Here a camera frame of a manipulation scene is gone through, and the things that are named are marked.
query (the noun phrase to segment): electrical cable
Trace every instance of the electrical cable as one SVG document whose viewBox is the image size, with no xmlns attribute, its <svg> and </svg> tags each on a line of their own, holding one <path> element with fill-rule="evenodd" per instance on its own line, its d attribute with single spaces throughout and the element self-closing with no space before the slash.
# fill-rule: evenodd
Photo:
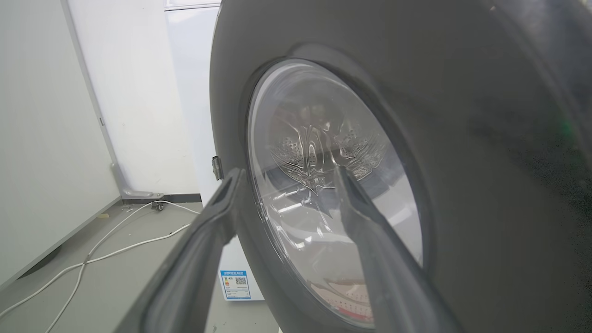
<svg viewBox="0 0 592 333">
<path fill-rule="evenodd" d="M 196 212 L 195 210 L 191 210 L 191 209 L 189 209 L 189 208 L 187 208 L 187 207 L 183 207 L 183 206 L 180 206 L 180 205 L 178 205 L 178 204 L 175 204 L 175 203 L 172 203 L 172 202 L 169 202 L 169 201 L 166 201 L 166 200 L 156 200 L 156 201 L 153 201 L 153 202 L 162 202 L 162 203 L 168 203 L 168 204 L 171 204 L 171 205 L 173 205 L 173 206 L 176 206 L 176 207 L 179 207 L 179 208 L 183 208 L 183 209 L 185 209 L 185 210 L 188 210 L 188 211 L 190 211 L 190 212 L 192 212 L 192 213 L 199 214 L 199 212 Z M 108 232 L 108 233 L 107 233 L 107 234 L 106 234 L 106 235 L 105 235 L 105 236 L 104 236 L 104 237 L 103 237 L 103 238 L 102 238 L 102 239 L 101 239 L 101 240 L 100 240 L 100 241 L 99 241 L 99 242 L 98 242 L 98 243 L 97 243 L 97 244 L 96 244 L 96 245 L 95 245 L 95 246 L 94 246 L 92 249 L 91 249 L 91 251 L 89 252 L 89 254 L 86 256 L 86 258 L 85 258 L 84 262 L 81 262 L 81 263 L 79 263 L 79 264 L 72 265 L 72 266 L 70 266 L 70 267 L 68 267 L 68 268 L 65 268 L 65 269 L 64 269 L 64 270 L 62 270 L 60 273 L 58 273 L 58 274 L 57 274 L 55 277 L 53 277 L 53 279 L 51 279 L 51 280 L 50 280 L 50 281 L 49 281 L 47 284 L 45 284 L 43 287 L 41 287 L 41 289 L 39 289 L 38 291 L 36 291 L 35 293 L 33 293 L 31 296 L 29 296 L 29 297 L 27 297 L 27 298 L 25 298 L 25 299 L 21 300 L 20 302 L 18 302 L 18 303 L 16 303 L 16 304 L 12 305 L 12 306 L 11 306 L 11 307 L 9 307 L 8 309 L 6 309 L 6 310 L 2 311 L 2 312 L 0 313 L 0 318 L 2 318 L 4 315 L 6 315 L 6 314 L 7 314 L 8 312 L 10 312 L 11 310 L 13 310 L 13 309 L 15 309 L 15 308 L 19 307 L 20 305 L 22 305 L 22 304 L 23 304 L 23 303 L 25 303 L 26 301 L 28 301 L 28 300 L 32 299 L 33 297 L 35 297 L 36 295 L 38 295 L 39 293 L 41 293 L 43 290 L 45 290 L 47 287 L 49 287 L 49 285 L 51 285 L 52 283 L 54 283 L 54 282 L 55 282 L 55 281 L 56 281 L 56 280 L 57 280 L 59 277 L 61 277 L 62 275 L 64 275 L 64 274 L 65 274 L 65 273 L 67 273 L 68 271 L 70 271 L 70 270 L 73 270 L 73 269 L 74 269 L 74 268 L 76 268 L 76 267 L 81 267 L 81 269 L 80 269 L 80 272 L 78 273 L 78 279 L 77 279 L 77 281 L 76 281 L 76 285 L 74 286 L 74 290 L 72 291 L 72 294 L 70 295 L 70 298 L 68 298 L 68 300 L 66 301 L 66 303 L 64 304 L 64 306 L 62 307 L 62 309 L 60 310 L 60 312 L 58 313 L 58 315 L 56 316 L 56 319 L 54 319 L 54 321 L 52 322 L 52 324 L 51 324 L 51 325 L 49 326 L 49 328 L 46 330 L 46 333 L 49 333 L 49 331 L 51 331 L 51 330 L 52 330 L 52 328 L 55 326 L 55 324 L 57 323 L 57 321 L 60 319 L 60 317 L 62 316 L 63 312 L 66 310 L 66 307 L 68 306 L 68 304 L 70 303 L 70 301 L 71 301 L 71 300 L 72 300 L 72 298 L 74 297 L 74 294 L 75 294 L 75 293 L 76 293 L 76 291 L 78 290 L 78 286 L 80 285 L 80 281 L 82 280 L 82 272 L 83 272 L 83 269 L 84 269 L 84 267 L 85 267 L 87 264 L 90 264 L 90 263 L 92 263 L 92 262 L 97 262 L 97 261 L 99 261 L 99 260 L 103 260 L 103 259 L 106 259 L 106 258 L 112 257 L 113 255 L 116 255 L 116 254 L 122 253 L 122 252 L 124 252 L 124 251 L 127 251 L 127 250 L 129 250 L 129 249 L 135 248 L 135 247 L 137 247 L 137 246 L 140 246 L 140 245 L 144 245 L 144 244 L 148 244 L 148 243 L 151 243 L 151 242 L 159 241 L 159 240 L 161 240 L 161 239 L 165 239 L 165 238 L 168 238 L 168 237 L 172 237 L 172 236 L 176 235 L 177 233 L 179 233 L 181 230 L 183 230 L 183 229 L 187 228 L 189 225 L 191 225 L 191 224 L 187 224 L 187 225 L 185 225 L 185 226 L 183 226 L 183 227 L 181 227 L 181 228 L 177 229 L 176 231 L 174 231 L 174 232 L 172 232 L 172 233 L 170 233 L 170 234 L 168 234 L 168 235 L 166 235 L 166 236 L 162 236 L 162 237 L 158 237 L 158 238 L 149 239 L 149 240 L 147 240 L 147 241 L 139 242 L 139 243 L 136 243 L 136 244 L 130 245 L 130 246 L 128 246 L 128 247 L 125 247 L 125 248 L 123 248 L 123 249 L 119 249 L 119 250 L 117 250 L 117 251 L 115 251 L 115 252 L 112 252 L 112 253 L 110 253 L 110 254 L 104 255 L 104 256 L 102 256 L 102 257 L 99 257 L 99 258 L 96 258 L 96 259 L 89 260 L 89 259 L 90 259 L 90 257 L 91 257 L 91 255 L 92 255 L 92 254 L 94 253 L 94 251 L 95 251 L 95 250 L 96 250 L 96 249 L 99 247 L 99 245 L 101 245 L 101 244 L 103 243 L 103 241 L 105 241 L 105 239 L 107 239 L 107 237 L 108 237 L 108 236 L 109 236 L 109 235 L 110 235 L 110 234 L 111 234 L 111 233 L 112 233 L 112 232 L 113 232 L 115 229 L 117 229 L 117 227 L 119 227 L 119 226 L 120 226 L 120 225 L 121 225 L 123 222 L 125 222 L 127 219 L 129 219 L 130 217 L 132 217 L 132 215 L 133 215 L 133 214 L 135 214 L 135 213 L 139 212 L 139 211 L 140 211 L 142 208 L 144 208 L 144 207 L 147 207 L 148 205 L 151 205 L 151 204 L 152 204 L 152 203 L 147 203 L 147 204 L 145 204 L 144 206 L 141 206 L 141 207 L 140 207 L 140 208 L 138 208 L 138 209 L 137 209 L 135 212 L 133 212 L 132 214 L 130 214 L 129 216 L 127 216 L 125 219 L 123 219 L 123 220 L 122 220 L 120 223 L 118 223 L 118 224 L 117 224 L 117 225 L 116 225 L 116 226 L 115 226 L 113 229 L 111 229 L 111 230 L 110 230 L 110 231 L 109 231 L 109 232 Z"/>
</svg>

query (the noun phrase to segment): door latch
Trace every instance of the door latch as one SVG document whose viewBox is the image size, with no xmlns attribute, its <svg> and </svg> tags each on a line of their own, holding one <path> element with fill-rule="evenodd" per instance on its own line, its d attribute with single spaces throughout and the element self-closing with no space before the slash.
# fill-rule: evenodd
<svg viewBox="0 0 592 333">
<path fill-rule="evenodd" d="M 224 179 L 224 171 L 222 171 L 222 160 L 218 156 L 212 157 L 212 169 L 216 180 Z"/>
</svg>

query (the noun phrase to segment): baseboard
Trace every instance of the baseboard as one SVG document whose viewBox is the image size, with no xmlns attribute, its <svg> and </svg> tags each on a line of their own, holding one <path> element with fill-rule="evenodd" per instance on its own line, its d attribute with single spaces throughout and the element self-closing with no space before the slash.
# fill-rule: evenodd
<svg viewBox="0 0 592 333">
<path fill-rule="evenodd" d="M 147 204 L 156 200 L 166 200 L 172 203 L 188 203 L 188 202 L 201 202 L 201 195 L 199 193 L 188 193 L 188 194 L 165 194 L 159 199 L 125 199 L 122 200 L 123 204 Z"/>
</svg>

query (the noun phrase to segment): sticker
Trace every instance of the sticker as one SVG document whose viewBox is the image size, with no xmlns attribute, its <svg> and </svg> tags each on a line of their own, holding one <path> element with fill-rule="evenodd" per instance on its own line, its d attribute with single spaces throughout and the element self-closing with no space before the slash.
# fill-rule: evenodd
<svg viewBox="0 0 592 333">
<path fill-rule="evenodd" d="M 226 299 L 250 299 L 249 281 L 246 271 L 220 271 Z"/>
</svg>

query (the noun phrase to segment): white refrigerator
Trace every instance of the white refrigerator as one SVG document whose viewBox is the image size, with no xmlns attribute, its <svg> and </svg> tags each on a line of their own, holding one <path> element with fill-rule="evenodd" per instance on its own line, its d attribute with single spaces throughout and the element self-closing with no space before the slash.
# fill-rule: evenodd
<svg viewBox="0 0 592 333">
<path fill-rule="evenodd" d="M 219 1 L 165 0 L 177 89 L 204 206 L 221 183 L 212 171 L 216 152 L 210 119 L 210 54 L 219 9 Z M 224 247 L 217 275 L 226 300 L 263 300 L 237 237 Z"/>
</svg>

